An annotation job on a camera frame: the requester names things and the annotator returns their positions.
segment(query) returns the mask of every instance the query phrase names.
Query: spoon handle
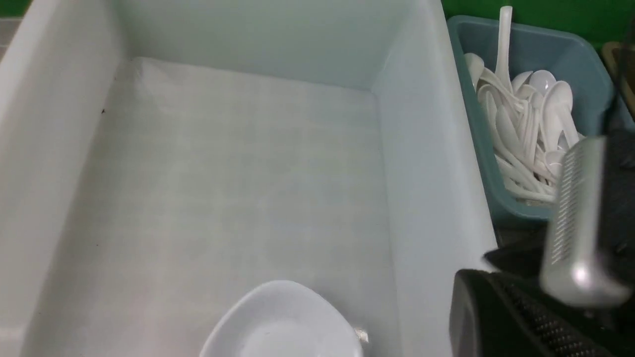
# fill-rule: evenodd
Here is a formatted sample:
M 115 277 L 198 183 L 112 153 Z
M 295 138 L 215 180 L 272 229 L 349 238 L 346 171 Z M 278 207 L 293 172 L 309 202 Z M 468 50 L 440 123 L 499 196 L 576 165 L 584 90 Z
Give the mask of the spoon handle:
M 513 93 L 512 83 L 509 79 L 509 37 L 511 29 L 512 7 L 503 6 L 500 8 L 500 19 L 498 21 L 498 58 L 496 59 L 495 74 L 505 89 Z
M 535 186 L 531 177 L 523 175 L 520 170 L 502 159 L 498 154 L 494 154 L 494 156 L 496 157 L 496 161 L 498 163 L 498 169 L 501 174 L 503 174 L 503 178 L 509 177 L 510 179 L 523 184 L 527 189 L 532 189 Z
M 531 201 L 539 201 L 544 203 L 553 203 L 555 200 L 554 196 L 550 196 L 548 194 L 527 191 L 526 189 L 523 189 L 522 187 L 516 185 L 510 178 L 505 178 L 504 183 L 505 188 L 509 190 L 509 192 L 511 192 L 512 195 L 516 198 L 529 199 Z
M 573 122 L 571 112 L 563 105 L 557 106 L 556 110 L 562 129 L 565 132 L 566 142 L 569 144 L 569 147 L 573 147 L 578 141 L 580 141 L 580 137 L 578 136 L 578 131 L 575 129 L 575 123 Z

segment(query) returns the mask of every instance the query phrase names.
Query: white plastic bin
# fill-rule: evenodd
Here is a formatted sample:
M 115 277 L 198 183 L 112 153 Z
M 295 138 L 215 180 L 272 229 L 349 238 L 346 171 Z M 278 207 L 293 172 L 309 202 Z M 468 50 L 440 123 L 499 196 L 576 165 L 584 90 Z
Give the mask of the white plastic bin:
M 0 356 L 195 356 L 267 280 L 449 356 L 495 247 L 438 0 L 34 0 L 0 62 Z

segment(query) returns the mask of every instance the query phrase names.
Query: spoon bowl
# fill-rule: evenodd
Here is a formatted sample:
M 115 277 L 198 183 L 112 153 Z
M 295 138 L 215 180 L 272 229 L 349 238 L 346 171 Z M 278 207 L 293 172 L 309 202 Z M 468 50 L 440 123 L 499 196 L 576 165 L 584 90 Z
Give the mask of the spoon bowl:
M 568 109 L 569 116 L 565 119 L 569 120 L 571 108 L 573 107 L 573 93 L 571 86 L 567 82 L 558 81 L 545 94 L 540 110 L 542 113 L 542 128 L 544 129 L 545 151 L 558 149 L 558 140 L 564 130 L 562 119 L 560 118 L 560 116 L 564 115 L 562 113 L 559 114 L 557 109 L 561 105 Z
M 523 72 L 519 75 L 517 75 L 514 80 L 512 80 L 512 91 L 514 92 L 514 94 L 517 97 L 520 97 L 520 94 L 518 93 L 521 89 L 521 87 L 527 85 L 525 83 L 527 83 L 527 81 L 529 80 L 529 77 L 531 77 L 531 74 L 533 74 L 533 71 L 527 71 L 527 72 Z
M 476 89 L 476 85 L 478 84 L 478 80 L 483 74 L 483 69 L 485 69 L 485 63 L 483 59 L 473 53 L 465 54 L 465 62 L 467 63 L 467 70 L 470 72 L 470 78 L 472 79 L 472 85 L 474 89 Z
M 523 84 L 515 92 L 515 96 L 518 99 L 528 99 L 532 94 L 536 93 L 536 89 L 528 84 Z
M 529 85 L 534 87 L 538 93 L 546 95 L 549 88 L 556 84 L 554 75 L 546 70 L 535 71 L 529 78 Z

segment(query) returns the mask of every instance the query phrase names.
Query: white plastic spoon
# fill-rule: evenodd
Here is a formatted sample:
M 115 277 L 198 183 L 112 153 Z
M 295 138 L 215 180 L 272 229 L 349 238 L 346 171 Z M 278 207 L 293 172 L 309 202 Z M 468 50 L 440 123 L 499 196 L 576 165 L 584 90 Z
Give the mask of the white plastic spoon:
M 536 88 L 538 93 L 542 95 L 545 95 L 554 84 L 556 84 L 554 75 L 543 69 L 535 71 L 529 78 L 529 85 Z
M 523 72 L 517 75 L 516 77 L 514 77 L 514 80 L 512 80 L 512 91 L 515 94 L 515 96 L 521 97 L 518 92 L 520 91 L 521 87 L 524 86 L 525 83 L 527 83 L 532 73 L 533 71 Z
M 556 190 L 553 187 L 549 187 L 541 182 L 535 180 L 535 178 L 528 179 L 525 177 L 518 169 L 513 167 L 510 163 L 508 163 L 505 159 L 501 158 L 498 154 L 496 156 L 496 162 L 498 163 L 498 168 L 503 176 L 509 177 L 510 179 L 518 182 L 521 187 L 525 188 L 528 191 L 533 191 L 532 187 L 538 184 L 542 187 L 543 191 L 546 194 L 555 194 Z
M 498 112 L 496 113 L 496 131 L 509 152 L 518 159 L 525 156 L 523 152 L 523 145 L 518 138 L 516 129 L 514 128 L 505 107 L 499 107 Z
M 534 87 L 528 84 L 523 84 L 514 95 L 518 99 L 527 99 L 534 93 L 536 93 L 536 89 Z
M 481 57 L 473 53 L 465 54 L 465 62 L 467 63 L 467 70 L 470 72 L 472 85 L 474 86 L 474 89 L 476 89 L 478 79 L 481 77 L 483 69 L 485 68 L 485 63 L 483 62 L 483 59 Z
M 540 144 L 544 145 L 545 141 L 547 141 L 547 137 L 545 136 L 545 128 L 544 128 L 544 125 L 545 125 L 544 116 L 542 114 L 542 104 L 544 103 L 544 101 L 545 101 L 545 97 L 537 91 L 529 98 L 529 102 L 531 103 L 531 106 L 535 109 L 534 110 L 535 120 L 538 122 L 538 136 L 537 136 L 537 143 L 536 143 L 537 149 L 540 148 Z
M 498 57 L 496 59 L 496 77 L 500 79 L 503 87 L 514 93 L 509 79 L 509 37 L 512 30 L 512 7 L 500 8 L 498 21 Z
M 523 110 L 523 102 L 526 102 L 526 100 L 516 98 L 516 96 L 514 96 L 509 90 L 505 89 L 500 79 L 496 76 L 496 74 L 494 74 L 494 72 L 490 71 L 488 68 L 483 69 L 481 80 L 492 85 L 497 91 L 499 91 L 501 99 L 504 99 L 509 104 L 513 105 L 514 110 Z
M 533 163 L 534 170 L 538 176 L 542 178 L 545 182 L 543 183 L 553 183 L 556 181 L 554 175 L 549 172 L 547 166 L 545 165 L 545 152 L 540 148 L 539 145 L 536 146 L 536 158 Z
M 551 172 L 556 178 L 560 178 L 560 172 L 562 171 L 562 159 L 565 156 L 565 152 L 562 150 L 547 151 L 545 152 L 545 165 L 547 170 Z
M 510 179 L 521 184 L 523 188 L 527 189 L 528 191 L 533 190 L 534 184 L 528 177 L 523 175 L 520 171 L 518 171 L 517 168 L 513 167 L 505 159 L 498 156 L 498 154 L 495 154 L 495 156 L 496 156 L 496 162 L 498 163 L 498 169 L 500 170 L 500 173 L 503 175 L 503 178 L 509 177 Z
M 525 146 L 525 138 L 527 137 L 527 131 L 531 128 L 531 122 L 533 117 L 533 108 L 529 103 L 525 106 L 523 112 L 520 115 L 520 122 L 516 127 L 516 133 L 518 134 L 518 138 L 520 139 L 523 147 Z
M 530 102 L 534 96 L 540 95 L 539 93 L 532 94 Z M 523 147 L 525 148 L 525 157 L 529 162 L 534 162 L 536 157 L 536 145 L 538 145 L 538 129 L 540 128 L 540 109 L 535 109 L 533 105 L 531 107 L 531 117 L 529 127 L 525 133 L 523 140 Z
M 566 104 L 555 105 L 553 110 L 556 111 L 556 115 L 558 116 L 558 119 L 560 119 L 560 124 L 562 124 L 562 129 L 565 133 L 567 148 L 569 148 L 573 147 L 578 141 L 580 141 L 580 137 L 578 136 L 578 131 L 575 129 L 575 123 L 573 122 L 571 111 L 568 110 L 565 105 Z
M 565 133 L 562 132 L 558 138 L 558 150 L 568 151 L 569 149 L 571 148 L 569 147 L 569 143 L 566 141 Z
M 516 113 L 524 110 L 527 101 L 516 98 L 510 91 L 506 90 L 500 82 L 500 79 L 496 77 L 496 74 L 487 68 L 483 70 L 481 80 L 492 85 L 494 89 L 500 93 L 502 104 L 507 108 L 507 113 L 510 115 L 512 123 L 514 123 L 514 127 L 516 128 L 520 122 L 520 118 Z
M 503 104 L 503 100 L 500 98 L 500 92 L 496 90 L 491 84 L 483 84 L 478 91 L 476 92 L 476 97 L 478 98 L 478 102 L 481 104 L 483 108 L 485 108 L 485 93 L 490 93 L 494 98 L 494 102 L 496 103 L 496 107 L 500 107 Z
M 556 111 L 558 105 L 564 105 L 566 108 L 573 107 L 573 93 L 567 82 L 556 82 L 553 84 L 542 102 L 542 121 L 545 134 L 545 151 L 555 151 L 558 149 L 558 140 L 563 131 L 562 122 Z
M 516 198 L 543 203 L 553 203 L 555 200 L 555 197 L 549 194 L 527 191 L 526 189 L 516 185 L 513 180 L 507 177 L 503 179 L 503 183 L 505 184 L 505 188 Z
M 498 115 L 498 109 L 496 108 L 496 103 L 494 102 L 494 98 L 491 96 L 491 93 L 487 93 L 486 95 L 486 112 L 488 117 L 488 123 L 490 124 L 490 133 L 491 140 L 494 146 L 494 149 L 500 153 L 500 155 L 510 162 L 510 164 L 515 167 L 518 172 L 520 172 L 523 176 L 526 177 L 526 181 L 528 184 L 531 184 L 532 190 L 536 190 L 537 192 L 543 192 L 542 188 L 537 184 L 537 180 L 533 176 L 533 173 L 527 169 L 527 167 L 522 164 L 514 155 L 512 155 L 509 150 L 505 148 L 505 145 L 500 139 L 498 132 L 496 131 L 496 117 Z

